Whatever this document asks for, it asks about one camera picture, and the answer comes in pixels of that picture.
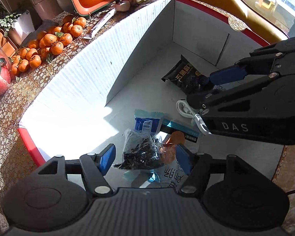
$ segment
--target blue snack package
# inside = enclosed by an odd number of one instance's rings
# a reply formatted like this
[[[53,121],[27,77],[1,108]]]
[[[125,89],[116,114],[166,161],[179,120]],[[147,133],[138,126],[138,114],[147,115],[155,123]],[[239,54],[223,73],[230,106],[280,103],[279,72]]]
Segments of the blue snack package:
[[[163,122],[164,114],[162,112],[147,112],[144,110],[135,110],[134,117],[136,124],[135,131],[146,131],[151,135],[159,132]]]

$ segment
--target clear plastic bag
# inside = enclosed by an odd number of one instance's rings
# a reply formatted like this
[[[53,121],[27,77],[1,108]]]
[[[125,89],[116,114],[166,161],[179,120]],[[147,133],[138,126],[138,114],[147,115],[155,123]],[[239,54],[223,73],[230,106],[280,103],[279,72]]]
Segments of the clear plastic bag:
[[[163,166],[160,148],[162,140],[149,132],[137,132],[127,129],[124,132],[125,142],[121,164],[115,168],[125,170],[151,170]]]

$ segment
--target potted plant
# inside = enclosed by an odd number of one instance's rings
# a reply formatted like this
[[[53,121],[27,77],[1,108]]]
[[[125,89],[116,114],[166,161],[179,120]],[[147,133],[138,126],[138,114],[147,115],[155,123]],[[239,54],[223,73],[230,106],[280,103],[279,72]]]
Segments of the potted plant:
[[[21,5],[16,11],[8,13],[0,4],[0,28],[5,37],[9,36],[18,45],[21,45],[29,33],[35,31],[29,11]]]

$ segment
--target pile of tangerines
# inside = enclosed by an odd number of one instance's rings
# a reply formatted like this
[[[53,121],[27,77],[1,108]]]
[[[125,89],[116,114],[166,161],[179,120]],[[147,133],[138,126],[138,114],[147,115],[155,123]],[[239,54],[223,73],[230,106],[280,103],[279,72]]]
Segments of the pile of tangerines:
[[[62,26],[52,26],[47,32],[39,32],[37,39],[31,40],[27,47],[22,47],[18,50],[17,55],[12,56],[11,75],[19,76],[30,67],[39,67],[51,53],[59,55],[64,46],[73,41],[73,37],[79,37],[82,34],[86,23],[87,20],[83,17],[76,18],[73,15],[67,15],[63,19]]]

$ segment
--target barcode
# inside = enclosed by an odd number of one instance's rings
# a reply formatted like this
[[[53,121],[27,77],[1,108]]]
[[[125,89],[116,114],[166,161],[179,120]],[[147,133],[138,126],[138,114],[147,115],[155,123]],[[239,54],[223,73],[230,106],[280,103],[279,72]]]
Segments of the barcode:
[[[142,125],[142,131],[151,132],[152,129],[152,120],[145,121]]]

